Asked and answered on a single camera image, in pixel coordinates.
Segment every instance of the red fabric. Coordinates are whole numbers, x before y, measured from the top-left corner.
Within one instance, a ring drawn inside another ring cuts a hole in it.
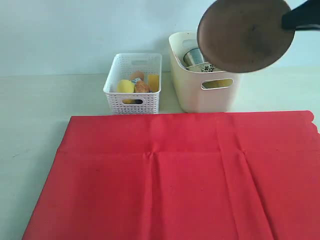
[[[24,240],[319,240],[309,111],[72,117]]]

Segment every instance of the basket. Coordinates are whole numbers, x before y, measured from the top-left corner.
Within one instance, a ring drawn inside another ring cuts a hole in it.
[[[162,55],[159,53],[119,53],[114,59],[106,79],[103,91],[113,114],[157,114],[161,91]],[[136,71],[144,73],[148,83],[148,74],[159,75],[159,89],[149,93],[117,93],[117,84],[129,79]],[[123,100],[141,100],[138,104],[125,104]]]
[[[193,72],[186,69],[184,55],[198,48],[194,31],[169,37],[173,85],[181,108],[188,113],[226,112],[230,108],[241,74],[227,71]],[[212,88],[205,87],[210,82]]]

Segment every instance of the metal cup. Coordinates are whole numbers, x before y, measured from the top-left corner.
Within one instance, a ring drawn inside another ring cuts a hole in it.
[[[185,62],[187,67],[197,65],[197,64],[203,64],[203,63],[207,62],[207,60],[202,55],[199,48],[194,48],[194,49],[188,51],[184,55],[183,61]]]

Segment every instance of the pan handle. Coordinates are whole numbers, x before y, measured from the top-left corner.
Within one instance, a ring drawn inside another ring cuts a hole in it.
[[[285,30],[320,30],[320,0],[308,0],[282,16]]]

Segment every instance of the white table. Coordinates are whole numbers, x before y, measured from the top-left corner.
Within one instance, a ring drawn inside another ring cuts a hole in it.
[[[0,240],[21,239],[71,116],[108,115],[106,74],[0,78]],[[246,74],[231,112],[311,110],[320,126],[320,68]],[[181,113],[162,77],[160,113]]]

